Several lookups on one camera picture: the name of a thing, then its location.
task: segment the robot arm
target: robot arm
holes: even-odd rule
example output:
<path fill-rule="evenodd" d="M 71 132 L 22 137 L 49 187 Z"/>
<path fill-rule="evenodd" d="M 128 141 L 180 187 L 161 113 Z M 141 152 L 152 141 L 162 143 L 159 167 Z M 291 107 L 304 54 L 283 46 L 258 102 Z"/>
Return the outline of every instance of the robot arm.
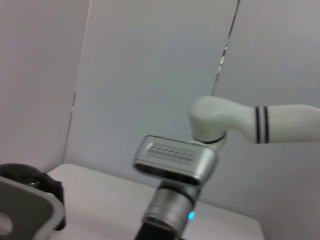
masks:
<path fill-rule="evenodd" d="M 320 109 L 307 105 L 249 107 L 204 96 L 193 103 L 189 118 L 195 141 L 146 136 L 136 152 L 133 167 L 162 182 L 135 240 L 153 239 L 155 230 L 161 240 L 181 238 L 227 130 L 257 144 L 320 141 Z"/>
<path fill-rule="evenodd" d="M 193 103 L 189 117 L 194 139 L 209 145 L 230 129 L 257 144 L 320 141 L 320 109 L 308 105 L 249 107 L 204 96 Z"/>

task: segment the white backdrop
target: white backdrop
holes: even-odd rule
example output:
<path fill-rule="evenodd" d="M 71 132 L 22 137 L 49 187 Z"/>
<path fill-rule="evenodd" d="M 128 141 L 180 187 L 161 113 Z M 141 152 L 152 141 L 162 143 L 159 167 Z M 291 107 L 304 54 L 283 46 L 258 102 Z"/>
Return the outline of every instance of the white backdrop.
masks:
<path fill-rule="evenodd" d="M 215 92 L 249 106 L 320 107 L 318 2 L 242 0 Z M 65 163 L 150 186 L 131 162 L 145 135 L 189 140 L 236 1 L 92 0 Z M 230 131 L 204 202 L 257 218 L 267 239 L 313 240 L 319 144 L 254 145 Z"/>
<path fill-rule="evenodd" d="M 93 0 L 65 163 L 155 186 L 131 163 L 145 135 L 190 140 L 236 0 Z"/>
<path fill-rule="evenodd" d="M 241 0 L 216 95 L 320 108 L 319 7 Z M 230 131 L 220 158 L 207 201 L 255 217 L 268 240 L 320 239 L 320 143 L 254 145 Z"/>
<path fill-rule="evenodd" d="M 0 1 L 0 164 L 62 163 L 89 3 Z"/>

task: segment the white table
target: white table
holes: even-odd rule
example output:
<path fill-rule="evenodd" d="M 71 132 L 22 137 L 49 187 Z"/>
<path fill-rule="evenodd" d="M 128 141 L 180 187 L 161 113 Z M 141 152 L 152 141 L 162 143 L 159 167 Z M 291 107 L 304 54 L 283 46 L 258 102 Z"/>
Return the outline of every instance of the white table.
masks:
<path fill-rule="evenodd" d="M 49 175 L 63 182 L 66 228 L 51 240 L 134 240 L 155 189 L 84 167 L 63 164 Z M 188 240 L 263 240 L 247 216 L 197 203 Z"/>

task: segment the blue led light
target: blue led light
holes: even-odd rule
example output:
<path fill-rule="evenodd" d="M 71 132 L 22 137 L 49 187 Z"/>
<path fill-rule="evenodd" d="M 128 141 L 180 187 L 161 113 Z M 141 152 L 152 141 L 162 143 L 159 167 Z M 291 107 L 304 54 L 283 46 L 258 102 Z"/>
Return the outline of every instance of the blue led light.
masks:
<path fill-rule="evenodd" d="M 188 219 L 189 220 L 193 219 L 194 215 L 195 215 L 194 211 L 190 212 Z"/>

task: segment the metal cylinder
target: metal cylinder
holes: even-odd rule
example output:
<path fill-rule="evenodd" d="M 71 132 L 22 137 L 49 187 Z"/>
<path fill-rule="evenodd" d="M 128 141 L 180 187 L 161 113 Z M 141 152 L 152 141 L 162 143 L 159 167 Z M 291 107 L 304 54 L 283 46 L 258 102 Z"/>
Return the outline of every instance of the metal cylinder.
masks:
<path fill-rule="evenodd" d="M 156 190 L 143 222 L 174 232 L 181 237 L 188 223 L 190 212 L 194 208 L 199 190 L 181 186 L 161 184 Z"/>

